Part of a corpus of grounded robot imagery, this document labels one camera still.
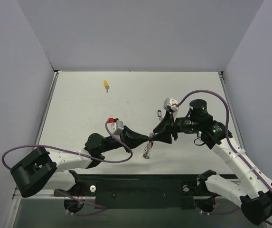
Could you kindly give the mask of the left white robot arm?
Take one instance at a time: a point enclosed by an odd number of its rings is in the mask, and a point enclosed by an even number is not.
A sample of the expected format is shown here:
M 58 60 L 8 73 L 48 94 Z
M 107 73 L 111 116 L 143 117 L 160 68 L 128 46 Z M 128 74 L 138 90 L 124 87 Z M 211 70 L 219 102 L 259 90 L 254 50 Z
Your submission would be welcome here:
M 108 137 L 91 134 L 85 147 L 78 151 L 35 145 L 31 153 L 10 168 L 22 197 L 33 196 L 42 189 L 62 189 L 75 196 L 80 193 L 82 184 L 73 177 L 70 170 L 94 168 L 106 161 L 104 152 L 120 147 L 131 154 L 132 149 L 150 139 L 127 126 L 114 127 L 109 132 Z

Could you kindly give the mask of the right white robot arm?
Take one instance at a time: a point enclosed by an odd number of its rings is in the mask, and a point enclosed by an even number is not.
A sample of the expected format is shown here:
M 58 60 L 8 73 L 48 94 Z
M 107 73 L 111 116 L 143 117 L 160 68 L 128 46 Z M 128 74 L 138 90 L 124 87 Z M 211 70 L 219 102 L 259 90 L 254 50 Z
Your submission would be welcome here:
M 203 145 L 226 163 L 239 180 L 236 184 L 208 170 L 197 177 L 197 191 L 226 198 L 237 205 L 255 225 L 267 221 L 272 216 L 272 180 L 254 165 L 225 125 L 214 120 L 207 112 L 206 101 L 191 101 L 187 116 L 181 118 L 177 117 L 177 100 L 167 98 L 163 107 L 166 114 L 153 130 L 153 141 L 171 144 L 178 138 L 178 133 L 194 133 Z

